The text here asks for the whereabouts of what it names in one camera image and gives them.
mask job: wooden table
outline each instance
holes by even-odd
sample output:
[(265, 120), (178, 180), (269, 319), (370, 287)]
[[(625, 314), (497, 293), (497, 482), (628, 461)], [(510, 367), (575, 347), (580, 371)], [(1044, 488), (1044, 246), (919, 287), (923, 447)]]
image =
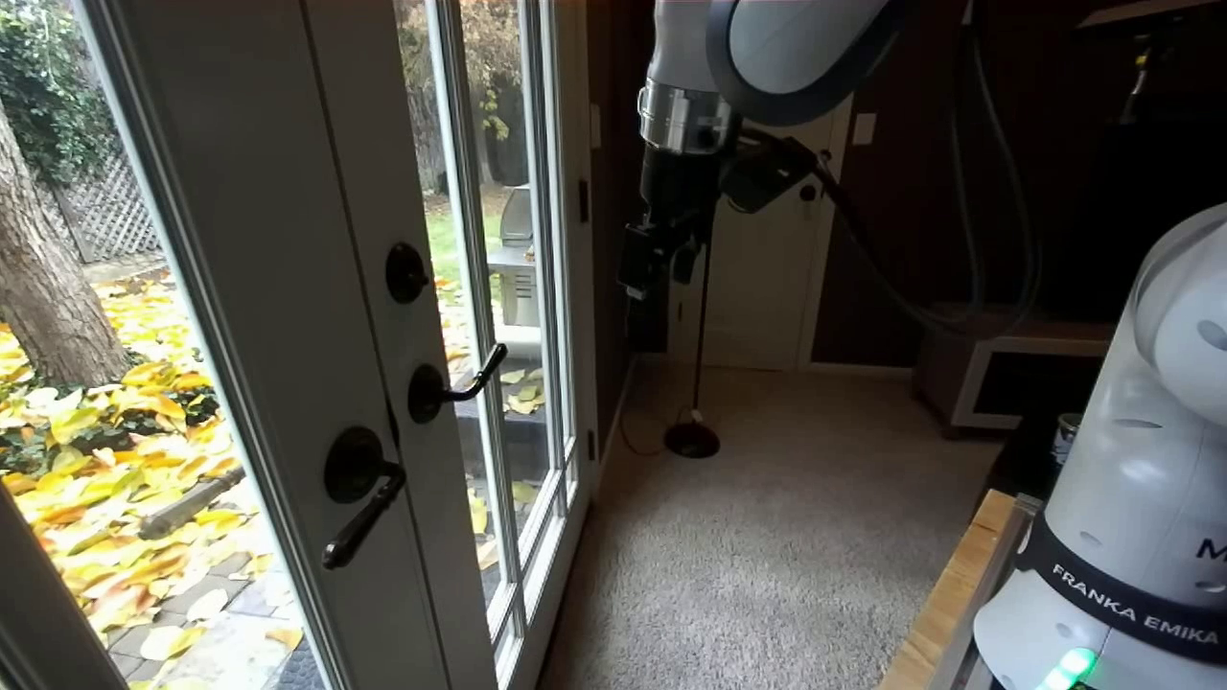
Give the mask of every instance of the wooden table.
[(881, 690), (987, 690), (995, 674), (969, 649), (969, 620), (998, 589), (1010, 551), (1039, 514), (1037, 498), (991, 490), (955, 557), (927, 589), (908, 635), (887, 665)]

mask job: tree trunk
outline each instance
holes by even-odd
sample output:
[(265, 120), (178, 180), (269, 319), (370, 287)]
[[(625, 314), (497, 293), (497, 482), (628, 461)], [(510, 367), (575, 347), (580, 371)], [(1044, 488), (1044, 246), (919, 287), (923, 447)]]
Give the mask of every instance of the tree trunk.
[(0, 314), (37, 375), (65, 388), (114, 382), (123, 344), (65, 246), (60, 214), (36, 175), (0, 111)]

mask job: black door handle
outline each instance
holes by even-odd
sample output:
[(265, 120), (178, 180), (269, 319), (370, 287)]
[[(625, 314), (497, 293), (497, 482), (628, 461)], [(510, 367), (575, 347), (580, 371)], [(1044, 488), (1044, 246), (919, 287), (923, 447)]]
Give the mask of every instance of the black door handle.
[(407, 471), (385, 461), (385, 445), (372, 428), (352, 426), (333, 439), (330, 461), (324, 467), (324, 488), (333, 502), (362, 502), (377, 488), (372, 502), (339, 534), (333, 543), (324, 548), (324, 567), (333, 571), (345, 567), (370, 540), (372, 526), (407, 488)]
[(425, 426), (436, 416), (444, 403), (477, 399), (496, 378), (501, 359), (505, 359), (505, 344), (497, 339), (486, 353), (483, 367), (473, 378), (464, 378), (456, 390), (444, 382), (444, 375), (432, 362), (422, 362), (410, 378), (410, 416)]

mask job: beige carpet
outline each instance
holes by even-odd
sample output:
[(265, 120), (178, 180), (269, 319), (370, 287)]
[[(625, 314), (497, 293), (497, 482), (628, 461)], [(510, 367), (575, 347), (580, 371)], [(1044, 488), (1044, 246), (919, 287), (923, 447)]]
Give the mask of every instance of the beige carpet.
[(880, 686), (998, 445), (947, 439), (904, 375), (710, 371), (726, 453), (675, 461), (684, 403), (684, 371), (638, 375), (543, 686)]

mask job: lamp base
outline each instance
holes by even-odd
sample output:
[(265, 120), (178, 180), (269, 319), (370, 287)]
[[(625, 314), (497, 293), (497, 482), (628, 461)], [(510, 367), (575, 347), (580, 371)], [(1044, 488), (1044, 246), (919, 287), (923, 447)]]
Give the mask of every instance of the lamp base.
[(706, 461), (720, 453), (720, 436), (698, 416), (687, 416), (665, 434), (665, 447), (670, 447), (675, 454)]

